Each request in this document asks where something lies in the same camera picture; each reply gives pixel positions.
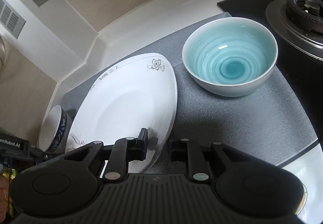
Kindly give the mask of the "white plate with floral rim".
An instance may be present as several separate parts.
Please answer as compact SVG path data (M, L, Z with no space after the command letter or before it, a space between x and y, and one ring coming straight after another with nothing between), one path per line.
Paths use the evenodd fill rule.
M148 130L144 161L133 161L129 172L142 173L160 156L174 125L177 82L165 56L146 53L125 59L100 75L73 120L65 151L93 141L112 145L120 138Z

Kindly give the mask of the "white bowl with blue pattern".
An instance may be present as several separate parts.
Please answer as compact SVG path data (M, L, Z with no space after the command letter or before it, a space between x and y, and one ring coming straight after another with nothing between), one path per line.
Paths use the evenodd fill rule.
M54 106L41 127L37 147L45 153L64 153L71 125L68 113L60 105Z

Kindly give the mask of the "grey fabric mat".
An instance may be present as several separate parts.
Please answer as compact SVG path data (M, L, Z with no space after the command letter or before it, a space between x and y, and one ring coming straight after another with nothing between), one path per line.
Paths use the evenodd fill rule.
M219 97L198 86L185 70L181 54L185 40L199 26L196 23L176 31L121 60L158 53L172 65L177 82L177 109L168 139L187 138L202 145L220 141L280 167L319 144L310 119L278 69L273 70L259 90L243 97ZM108 69L64 95L62 106L73 120L93 83ZM172 170L165 146L149 171Z

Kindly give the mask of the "light blue ceramic bowl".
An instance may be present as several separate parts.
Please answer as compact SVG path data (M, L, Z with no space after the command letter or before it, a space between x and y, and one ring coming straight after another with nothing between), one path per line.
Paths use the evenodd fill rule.
M225 97L245 96L271 76L278 44L265 26L241 17L221 18L197 28L185 41L182 61L194 81Z

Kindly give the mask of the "white plate at lower right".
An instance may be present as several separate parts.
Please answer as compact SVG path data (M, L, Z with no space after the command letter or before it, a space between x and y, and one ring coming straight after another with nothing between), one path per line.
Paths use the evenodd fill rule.
M304 197L296 214L304 223L322 223L322 148L318 144L310 151L284 167L295 174L303 186Z

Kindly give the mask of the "black glass gas stove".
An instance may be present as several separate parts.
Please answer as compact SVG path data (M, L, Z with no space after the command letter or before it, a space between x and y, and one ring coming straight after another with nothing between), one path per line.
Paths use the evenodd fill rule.
M233 17L255 20L274 34L277 66L322 139L322 34L299 28L286 15L286 0L223 0L218 7Z

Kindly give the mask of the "silver gas burner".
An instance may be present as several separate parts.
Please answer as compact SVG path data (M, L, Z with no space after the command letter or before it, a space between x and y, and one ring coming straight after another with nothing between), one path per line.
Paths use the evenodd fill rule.
M322 60L322 0L274 0L267 6L265 16L281 38Z

